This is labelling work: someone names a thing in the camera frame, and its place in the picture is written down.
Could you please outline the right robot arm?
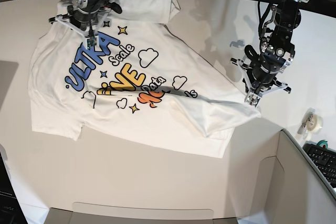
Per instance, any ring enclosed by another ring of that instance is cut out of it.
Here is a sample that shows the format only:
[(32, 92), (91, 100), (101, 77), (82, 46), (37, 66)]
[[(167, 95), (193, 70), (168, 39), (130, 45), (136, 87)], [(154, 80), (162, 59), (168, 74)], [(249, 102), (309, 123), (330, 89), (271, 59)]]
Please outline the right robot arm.
[(93, 45), (98, 29), (111, 11), (121, 14), (121, 6), (114, 0), (64, 0), (66, 14), (49, 19), (51, 24), (60, 22), (78, 32), (88, 44)]

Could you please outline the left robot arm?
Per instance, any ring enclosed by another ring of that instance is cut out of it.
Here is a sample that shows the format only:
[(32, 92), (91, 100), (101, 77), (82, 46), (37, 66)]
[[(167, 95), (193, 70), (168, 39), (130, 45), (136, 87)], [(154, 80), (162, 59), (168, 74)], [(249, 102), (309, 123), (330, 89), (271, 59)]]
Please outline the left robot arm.
[(278, 5), (268, 4), (258, 25), (259, 51), (251, 45), (244, 48), (245, 57), (232, 58), (243, 75), (246, 103), (256, 106), (260, 99), (277, 90), (291, 92), (291, 88), (276, 76), (290, 66), (295, 57), (295, 46), (291, 43), (292, 34), (301, 22), (300, 3), (309, 0), (281, 0)]

